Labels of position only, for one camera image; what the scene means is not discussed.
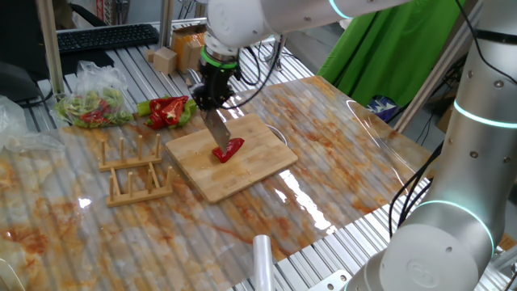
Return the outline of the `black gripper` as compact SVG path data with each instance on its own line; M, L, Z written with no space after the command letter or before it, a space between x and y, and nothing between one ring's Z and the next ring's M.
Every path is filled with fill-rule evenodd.
M235 71L234 68L218 68L214 65L200 67L204 86L197 86L192 91L192 98L201 111L210 111L211 103L215 103L218 108L231 108L228 101L234 97L235 92L229 85L229 79Z

